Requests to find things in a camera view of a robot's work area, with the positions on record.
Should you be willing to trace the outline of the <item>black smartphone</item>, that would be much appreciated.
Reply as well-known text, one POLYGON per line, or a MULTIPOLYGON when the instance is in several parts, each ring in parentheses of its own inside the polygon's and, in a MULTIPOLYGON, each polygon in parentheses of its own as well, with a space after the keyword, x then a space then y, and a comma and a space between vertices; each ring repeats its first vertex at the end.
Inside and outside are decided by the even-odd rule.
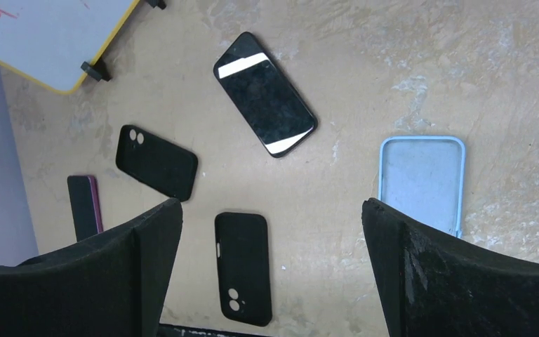
POLYGON ((272 157, 284 157, 317 129, 318 119, 254 34, 241 33, 213 73, 272 157))

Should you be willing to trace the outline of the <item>light blue phone case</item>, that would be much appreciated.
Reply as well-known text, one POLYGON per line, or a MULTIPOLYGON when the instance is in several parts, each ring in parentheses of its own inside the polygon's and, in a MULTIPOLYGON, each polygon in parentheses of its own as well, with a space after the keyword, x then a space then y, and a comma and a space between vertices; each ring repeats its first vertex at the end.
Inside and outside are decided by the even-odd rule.
POLYGON ((454 136, 392 136, 380 146, 378 199, 462 237, 466 148, 454 136))

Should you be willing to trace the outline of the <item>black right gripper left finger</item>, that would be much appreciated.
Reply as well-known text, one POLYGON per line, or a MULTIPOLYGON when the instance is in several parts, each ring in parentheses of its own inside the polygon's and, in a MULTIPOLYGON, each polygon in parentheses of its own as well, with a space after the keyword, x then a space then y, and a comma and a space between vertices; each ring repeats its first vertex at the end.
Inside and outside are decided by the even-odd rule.
POLYGON ((14 267, 0 266, 0 336, 155 336, 182 232, 168 199, 14 267))

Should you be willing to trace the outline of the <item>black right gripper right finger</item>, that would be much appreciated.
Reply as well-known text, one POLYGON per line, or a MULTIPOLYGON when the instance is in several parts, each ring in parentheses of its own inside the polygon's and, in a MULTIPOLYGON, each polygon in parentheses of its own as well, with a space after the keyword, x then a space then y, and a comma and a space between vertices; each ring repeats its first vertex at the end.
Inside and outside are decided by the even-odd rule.
POLYGON ((371 198, 361 221, 391 336, 539 336, 539 263, 483 249, 371 198))

